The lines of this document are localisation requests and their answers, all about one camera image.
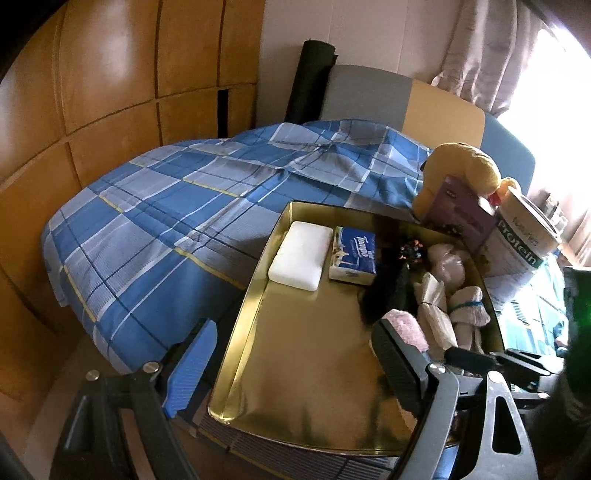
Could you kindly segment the black rolled mat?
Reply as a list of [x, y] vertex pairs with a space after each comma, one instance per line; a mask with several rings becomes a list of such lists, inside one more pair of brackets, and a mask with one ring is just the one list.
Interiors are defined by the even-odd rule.
[[301, 125], [320, 118], [329, 74], [337, 59], [335, 46], [320, 40], [304, 42], [287, 102], [285, 122]]

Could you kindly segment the blue plaid bed cover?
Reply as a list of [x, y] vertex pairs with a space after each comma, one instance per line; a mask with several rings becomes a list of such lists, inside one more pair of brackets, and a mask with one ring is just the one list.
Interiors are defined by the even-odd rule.
[[280, 123], [181, 141], [115, 168], [44, 226], [54, 295], [120, 373], [200, 319], [235, 322], [288, 203], [409, 217], [430, 148], [367, 120]]

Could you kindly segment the purple box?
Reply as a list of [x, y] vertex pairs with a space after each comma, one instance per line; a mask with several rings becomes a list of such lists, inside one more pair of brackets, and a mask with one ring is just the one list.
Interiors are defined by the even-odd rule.
[[495, 212], [482, 197], [459, 179], [448, 176], [422, 223], [462, 240], [470, 253], [477, 252], [496, 225]]

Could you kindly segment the wooden wardrobe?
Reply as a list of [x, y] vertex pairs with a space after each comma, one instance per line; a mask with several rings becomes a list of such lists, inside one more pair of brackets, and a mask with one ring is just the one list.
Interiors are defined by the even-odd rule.
[[40, 238], [69, 196], [152, 147], [252, 125], [260, 1], [5, 1], [1, 399], [40, 394], [68, 319]]

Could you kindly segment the pink towel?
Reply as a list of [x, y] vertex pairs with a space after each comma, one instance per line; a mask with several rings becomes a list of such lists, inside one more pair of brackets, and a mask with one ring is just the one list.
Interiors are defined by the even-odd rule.
[[416, 347], [421, 353], [429, 350], [429, 343], [417, 319], [409, 312], [392, 309], [383, 316], [401, 339], [408, 345]]

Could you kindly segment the blue tissue pack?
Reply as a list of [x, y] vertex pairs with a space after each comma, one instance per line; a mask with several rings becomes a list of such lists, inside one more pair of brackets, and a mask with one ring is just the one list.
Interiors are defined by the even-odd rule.
[[376, 235], [351, 227], [335, 228], [329, 279], [369, 286], [377, 276]]

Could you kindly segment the beige sock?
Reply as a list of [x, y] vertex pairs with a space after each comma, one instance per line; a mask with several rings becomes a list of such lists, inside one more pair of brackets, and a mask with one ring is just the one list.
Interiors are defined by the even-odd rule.
[[446, 289], [443, 281], [427, 272], [422, 280], [414, 284], [418, 303], [418, 320], [427, 325], [435, 344], [443, 351], [457, 347], [457, 338], [447, 312]]

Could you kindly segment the grey yellow blue headboard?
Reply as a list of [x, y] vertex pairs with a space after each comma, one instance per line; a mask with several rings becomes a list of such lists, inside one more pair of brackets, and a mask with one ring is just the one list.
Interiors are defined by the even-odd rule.
[[528, 192], [535, 158], [493, 115], [423, 81], [380, 69], [337, 65], [329, 74], [322, 120], [363, 119], [388, 125], [435, 148], [463, 142], [491, 156], [503, 177]]

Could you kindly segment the white socks teal band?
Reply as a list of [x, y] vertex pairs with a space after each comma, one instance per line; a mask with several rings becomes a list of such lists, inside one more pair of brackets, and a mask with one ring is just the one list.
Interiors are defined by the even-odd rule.
[[491, 321], [483, 297], [479, 286], [467, 286], [456, 291], [448, 302], [458, 347], [480, 354], [484, 353], [480, 329]]

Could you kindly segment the black floral cloth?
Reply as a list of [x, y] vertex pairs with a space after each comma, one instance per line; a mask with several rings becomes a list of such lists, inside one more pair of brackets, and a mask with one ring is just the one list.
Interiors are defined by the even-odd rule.
[[413, 282], [429, 263], [427, 249], [418, 240], [381, 251], [377, 275], [359, 297], [363, 323], [372, 326], [393, 309], [417, 313]]

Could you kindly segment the white sponge block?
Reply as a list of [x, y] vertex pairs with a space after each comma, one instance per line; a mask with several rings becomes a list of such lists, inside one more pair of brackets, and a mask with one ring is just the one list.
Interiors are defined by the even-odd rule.
[[290, 225], [267, 271], [269, 279], [308, 292], [318, 290], [334, 230], [296, 221]]

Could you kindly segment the white protein powder can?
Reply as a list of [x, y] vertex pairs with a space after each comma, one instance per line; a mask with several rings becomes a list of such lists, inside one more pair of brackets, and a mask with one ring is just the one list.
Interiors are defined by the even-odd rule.
[[509, 186], [495, 213], [496, 225], [479, 251], [479, 266], [487, 279], [518, 285], [531, 280], [561, 242], [542, 211]]

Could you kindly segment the pink curtain left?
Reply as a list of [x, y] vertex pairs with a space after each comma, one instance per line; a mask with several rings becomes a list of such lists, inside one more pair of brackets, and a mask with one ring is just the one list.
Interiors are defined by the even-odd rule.
[[545, 27], [523, 1], [464, 1], [441, 71], [431, 85], [495, 117], [502, 115]]

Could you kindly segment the white plastic bag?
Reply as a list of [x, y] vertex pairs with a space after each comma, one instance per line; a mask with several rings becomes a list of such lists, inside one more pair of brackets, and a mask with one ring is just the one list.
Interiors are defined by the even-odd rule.
[[466, 250], [455, 248], [452, 244], [439, 243], [428, 248], [432, 275], [443, 282], [446, 294], [453, 295], [465, 283], [464, 262], [470, 259]]

